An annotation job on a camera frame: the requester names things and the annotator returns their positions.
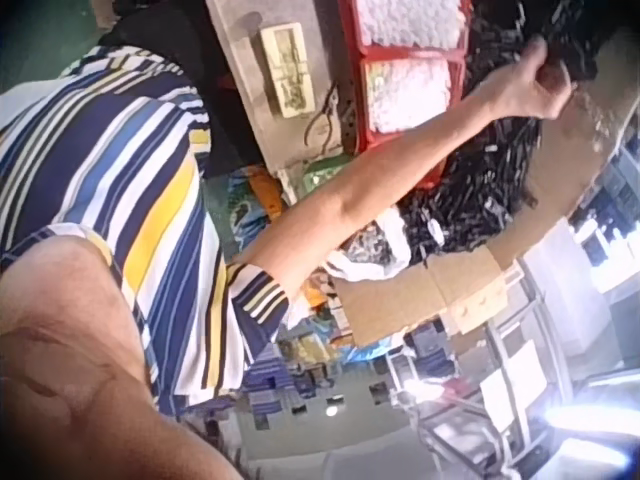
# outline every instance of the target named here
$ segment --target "shirt sleeve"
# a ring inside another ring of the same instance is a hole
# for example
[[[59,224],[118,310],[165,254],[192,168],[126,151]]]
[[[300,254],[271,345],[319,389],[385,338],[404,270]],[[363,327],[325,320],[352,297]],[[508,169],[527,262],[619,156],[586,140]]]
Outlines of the shirt sleeve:
[[[240,388],[244,371],[275,339],[289,300],[267,272],[248,264],[221,268],[211,298],[202,389],[215,396]]]

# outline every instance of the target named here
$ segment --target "forearm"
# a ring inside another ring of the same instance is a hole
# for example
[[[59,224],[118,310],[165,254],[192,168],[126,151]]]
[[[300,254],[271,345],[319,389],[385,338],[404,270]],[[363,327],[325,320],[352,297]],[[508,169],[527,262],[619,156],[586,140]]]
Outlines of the forearm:
[[[264,268],[293,296],[332,249],[397,202],[491,120],[490,105],[471,95],[424,125],[360,155],[279,218],[239,260]]]
[[[325,187],[341,200],[346,235],[395,204],[491,120],[489,103],[471,95],[397,140],[360,155]]]

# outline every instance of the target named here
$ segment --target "pliers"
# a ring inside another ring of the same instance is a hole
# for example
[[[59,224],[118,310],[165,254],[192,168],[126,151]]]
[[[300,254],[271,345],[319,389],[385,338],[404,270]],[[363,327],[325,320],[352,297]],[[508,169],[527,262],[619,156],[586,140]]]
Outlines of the pliers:
[[[313,116],[313,118],[309,122],[309,125],[307,125],[307,128],[304,131],[304,144],[306,147],[308,147],[309,136],[311,135],[311,130],[313,129],[313,126],[321,117],[324,116],[327,118],[329,130],[327,132],[327,138],[322,144],[321,155],[323,157],[326,155],[327,149],[329,148],[329,143],[333,138],[333,130],[334,130],[333,119],[334,117],[336,117],[336,114],[337,114],[339,100],[340,100],[340,97],[338,95],[338,82],[333,82],[331,84],[331,88],[329,89],[329,93],[327,94],[327,97],[324,100],[324,105],[322,106],[322,109],[320,109],[320,111]]]

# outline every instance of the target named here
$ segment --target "cardboard box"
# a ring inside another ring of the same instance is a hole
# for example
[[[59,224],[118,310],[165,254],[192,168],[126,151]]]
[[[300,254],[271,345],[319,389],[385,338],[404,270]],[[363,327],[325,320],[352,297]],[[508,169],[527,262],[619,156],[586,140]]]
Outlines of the cardboard box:
[[[444,312],[466,333],[506,307],[502,272],[575,209],[615,152],[640,98],[639,60],[630,32],[619,31],[602,48],[598,77],[581,87],[588,96],[574,95],[558,120],[543,125],[542,144],[527,179],[538,206],[525,207],[485,247],[430,258],[428,269],[417,265],[381,282],[336,280],[358,345]],[[608,134],[602,136],[598,130]]]

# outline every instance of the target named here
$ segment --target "table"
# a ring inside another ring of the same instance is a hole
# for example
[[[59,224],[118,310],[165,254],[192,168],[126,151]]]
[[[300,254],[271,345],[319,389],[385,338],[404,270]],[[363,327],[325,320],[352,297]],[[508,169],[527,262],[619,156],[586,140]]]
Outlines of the table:
[[[326,124],[314,128],[307,147],[304,131],[313,115],[285,119],[280,114],[260,41],[262,28],[293,22],[302,25],[318,109],[331,83],[339,82],[338,116],[344,118],[336,128],[328,155],[342,153],[343,145],[353,150],[355,118],[344,116],[344,112],[352,107],[355,95],[336,0],[207,0],[207,6],[256,141],[272,173],[318,158],[327,129]]]

